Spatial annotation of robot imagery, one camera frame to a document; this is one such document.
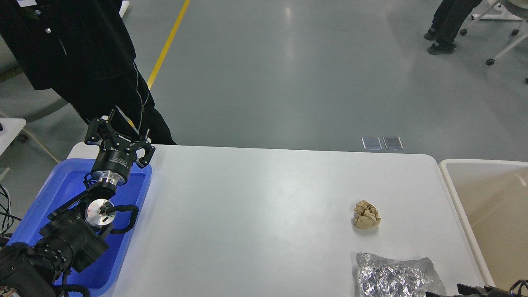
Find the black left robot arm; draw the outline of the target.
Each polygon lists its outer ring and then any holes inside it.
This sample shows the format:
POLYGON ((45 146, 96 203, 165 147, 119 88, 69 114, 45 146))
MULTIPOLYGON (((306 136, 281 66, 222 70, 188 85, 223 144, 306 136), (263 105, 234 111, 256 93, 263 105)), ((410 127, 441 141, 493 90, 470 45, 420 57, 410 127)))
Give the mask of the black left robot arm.
POLYGON ((97 158, 84 177, 85 190, 51 212, 33 246, 15 242, 1 249, 2 297, 68 297, 78 292, 90 296, 86 286, 68 284, 72 270, 80 273, 109 248, 106 237, 134 228, 139 207, 114 205, 111 198, 125 185, 134 164, 149 165, 156 148, 149 141, 150 129, 133 140, 117 133, 109 116, 93 119, 85 143, 99 148, 97 158))

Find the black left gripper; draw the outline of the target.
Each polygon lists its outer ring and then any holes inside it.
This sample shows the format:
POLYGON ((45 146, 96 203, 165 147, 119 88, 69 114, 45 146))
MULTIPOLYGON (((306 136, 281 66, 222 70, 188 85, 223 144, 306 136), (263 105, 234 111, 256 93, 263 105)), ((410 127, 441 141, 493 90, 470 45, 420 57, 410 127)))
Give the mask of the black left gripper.
POLYGON ((118 139, 111 126, 114 114, 115 109, 112 109, 108 116, 94 118, 89 123, 85 144, 99 147, 91 176, 99 181, 110 179, 114 185, 121 186, 128 182, 134 163, 141 169, 150 164, 156 147, 149 140, 150 128, 140 135, 139 140, 118 139))

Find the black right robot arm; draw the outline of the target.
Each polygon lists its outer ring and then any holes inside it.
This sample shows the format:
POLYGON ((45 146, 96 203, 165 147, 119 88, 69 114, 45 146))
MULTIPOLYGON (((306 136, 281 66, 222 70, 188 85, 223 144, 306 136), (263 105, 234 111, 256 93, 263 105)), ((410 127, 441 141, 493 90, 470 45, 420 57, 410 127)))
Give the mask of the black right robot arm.
POLYGON ((458 294, 453 297, 526 297, 523 288, 527 289, 527 280, 517 280, 509 289, 504 290, 494 286, 468 286, 457 284, 458 294))

